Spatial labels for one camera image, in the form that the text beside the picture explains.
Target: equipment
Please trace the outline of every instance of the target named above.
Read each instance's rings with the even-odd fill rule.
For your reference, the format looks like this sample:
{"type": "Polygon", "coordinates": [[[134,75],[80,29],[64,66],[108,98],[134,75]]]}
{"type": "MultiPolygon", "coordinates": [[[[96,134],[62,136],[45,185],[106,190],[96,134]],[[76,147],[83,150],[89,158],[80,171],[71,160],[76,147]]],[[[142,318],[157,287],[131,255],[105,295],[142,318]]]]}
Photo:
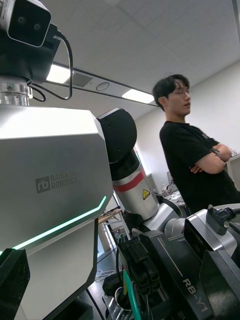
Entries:
{"type": "MultiPolygon", "coordinates": [[[[1,17],[19,4],[4,1],[1,17]]],[[[21,5],[45,25],[38,2],[21,5]],[[37,5],[36,15],[28,5],[37,5]]],[[[97,218],[113,186],[103,132],[90,111],[28,106],[28,85],[46,80],[61,33],[50,24],[40,47],[25,31],[13,40],[5,31],[14,17],[0,30],[0,251],[27,254],[30,281],[15,319],[50,320],[94,281],[97,218]]]]}
{"type": "MultiPolygon", "coordinates": [[[[48,76],[57,38],[69,54],[69,96],[53,94],[64,100],[72,96],[71,48],[37,0],[0,4],[0,250],[14,249],[0,256],[0,307],[5,312],[13,302],[14,317],[21,302],[16,320],[52,320],[94,281],[98,217],[114,187],[129,228],[138,231],[138,239],[119,244],[133,314],[139,319],[141,299],[135,295],[141,294],[149,317],[152,307],[157,319],[210,319],[219,308],[213,297],[220,292],[224,318],[217,319],[236,319],[237,227],[218,219],[216,224],[206,210],[179,220],[179,208],[149,185],[133,150],[136,125],[125,110],[96,119],[87,110],[29,107],[28,85],[35,82],[32,88],[42,89],[38,84],[48,76]],[[25,268],[17,268],[22,257],[25,268]],[[14,268],[7,270],[10,260],[14,268]],[[221,285],[208,283],[208,266],[221,285]],[[14,293],[19,289],[19,302],[4,295],[6,286],[14,293]]],[[[1,320],[9,320],[4,312],[1,320]]]]}
{"type": "Polygon", "coordinates": [[[51,22],[51,14],[38,0],[4,0],[0,27],[9,38],[41,47],[51,22]]]}

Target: robot camera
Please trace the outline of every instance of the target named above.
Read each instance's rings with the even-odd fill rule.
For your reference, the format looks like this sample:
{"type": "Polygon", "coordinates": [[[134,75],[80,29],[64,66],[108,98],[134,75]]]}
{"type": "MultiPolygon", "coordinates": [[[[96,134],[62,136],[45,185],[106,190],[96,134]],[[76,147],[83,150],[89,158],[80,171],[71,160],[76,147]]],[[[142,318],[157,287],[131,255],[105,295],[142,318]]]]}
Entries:
{"type": "Polygon", "coordinates": [[[34,47],[44,43],[51,13],[38,0],[1,0],[0,28],[16,41],[34,47]]]}

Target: silver metal casing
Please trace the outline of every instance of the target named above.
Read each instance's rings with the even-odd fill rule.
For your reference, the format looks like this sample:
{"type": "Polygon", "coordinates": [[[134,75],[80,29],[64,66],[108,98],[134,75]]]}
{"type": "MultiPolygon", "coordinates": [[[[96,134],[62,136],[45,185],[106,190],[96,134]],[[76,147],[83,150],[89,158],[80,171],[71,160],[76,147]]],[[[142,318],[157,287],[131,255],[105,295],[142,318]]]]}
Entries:
{"type": "Polygon", "coordinates": [[[26,249],[31,274],[15,319],[48,319],[96,267],[113,194],[103,132],[88,110],[2,105],[0,150],[0,251],[26,249]]]}
{"type": "Polygon", "coordinates": [[[203,209],[188,218],[189,223],[197,230],[213,251],[225,250],[231,257],[237,248],[237,241],[230,232],[220,235],[206,221],[207,210],[203,209]]]}
{"type": "Polygon", "coordinates": [[[117,196],[128,213],[138,214],[143,220],[147,220],[158,212],[158,199],[141,164],[132,174],[112,183],[117,196]]]}

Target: ceiling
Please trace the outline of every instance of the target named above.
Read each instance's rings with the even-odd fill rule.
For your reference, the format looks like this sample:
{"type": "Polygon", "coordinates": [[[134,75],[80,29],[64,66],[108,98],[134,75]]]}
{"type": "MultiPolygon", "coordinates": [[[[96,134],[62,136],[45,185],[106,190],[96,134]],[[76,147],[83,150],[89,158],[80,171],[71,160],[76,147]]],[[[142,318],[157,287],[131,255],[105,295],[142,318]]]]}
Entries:
{"type": "MultiPolygon", "coordinates": [[[[159,79],[173,73],[183,73],[194,86],[240,59],[231,0],[43,3],[52,22],[70,41],[76,68],[139,90],[151,92],[159,79]]],[[[62,44],[55,61],[68,64],[62,44]]],[[[66,92],[65,88],[51,87],[66,92]]],[[[49,96],[47,105],[90,109],[96,116],[112,108],[125,108],[135,119],[154,108],[76,90],[68,102],[49,96]]]]}

